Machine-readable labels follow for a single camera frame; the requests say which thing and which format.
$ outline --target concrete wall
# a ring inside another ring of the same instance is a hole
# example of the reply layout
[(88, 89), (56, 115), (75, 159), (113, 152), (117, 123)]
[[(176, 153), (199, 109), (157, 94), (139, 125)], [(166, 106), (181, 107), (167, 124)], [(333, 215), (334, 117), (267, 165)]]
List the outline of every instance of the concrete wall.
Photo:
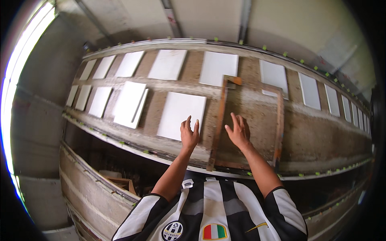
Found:
[(63, 106), (84, 55), (83, 36), (57, 17), (31, 52), (12, 108), (11, 149), (15, 175), (32, 220), (40, 230), (69, 226), (59, 182)]

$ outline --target black and white striped shirt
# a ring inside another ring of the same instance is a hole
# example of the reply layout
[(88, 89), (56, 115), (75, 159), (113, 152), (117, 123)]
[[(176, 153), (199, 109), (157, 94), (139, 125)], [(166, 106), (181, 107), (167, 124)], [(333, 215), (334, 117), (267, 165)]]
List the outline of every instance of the black and white striped shirt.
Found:
[(188, 179), (183, 187), (170, 203), (158, 194), (144, 196), (112, 240), (307, 240), (304, 219), (283, 187), (264, 202), (233, 181)]

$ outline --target hand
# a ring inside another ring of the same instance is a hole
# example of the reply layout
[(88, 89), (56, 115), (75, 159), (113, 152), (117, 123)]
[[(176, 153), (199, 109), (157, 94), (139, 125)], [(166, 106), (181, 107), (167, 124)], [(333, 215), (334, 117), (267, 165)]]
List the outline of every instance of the hand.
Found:
[(190, 119), (192, 116), (189, 116), (186, 121), (181, 123), (180, 131), (181, 131), (181, 141), (182, 148), (193, 151), (198, 141), (200, 140), (200, 135), (198, 134), (198, 127), (200, 123), (196, 120), (196, 124), (194, 125), (194, 131), (190, 128)]
[(249, 137), (251, 133), (249, 132), (249, 126), (247, 120), (244, 119), (241, 115), (235, 115), (231, 113), (230, 116), (233, 120), (233, 130), (225, 125), (225, 130), (228, 133), (230, 140), (235, 144), (240, 150), (243, 147), (246, 147), (249, 142)]

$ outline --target italian flag patch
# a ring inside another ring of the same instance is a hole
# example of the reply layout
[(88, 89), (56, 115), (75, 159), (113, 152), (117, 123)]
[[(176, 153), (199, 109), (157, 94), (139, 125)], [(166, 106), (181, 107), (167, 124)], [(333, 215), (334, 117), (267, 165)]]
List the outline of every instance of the italian flag patch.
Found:
[(223, 239), (227, 237), (227, 231), (225, 227), (221, 224), (208, 224), (204, 227), (203, 230), (203, 239), (204, 240), (216, 240)]

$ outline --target shirt sleeve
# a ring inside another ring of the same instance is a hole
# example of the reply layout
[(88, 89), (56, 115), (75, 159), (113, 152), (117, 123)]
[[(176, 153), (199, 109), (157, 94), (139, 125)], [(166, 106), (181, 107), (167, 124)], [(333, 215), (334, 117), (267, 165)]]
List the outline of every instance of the shirt sleeve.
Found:
[(273, 189), (266, 196), (264, 211), (282, 241), (307, 240), (306, 223), (283, 187)]
[(131, 210), (111, 240), (134, 240), (168, 205), (169, 202), (161, 195), (154, 193), (145, 195)]

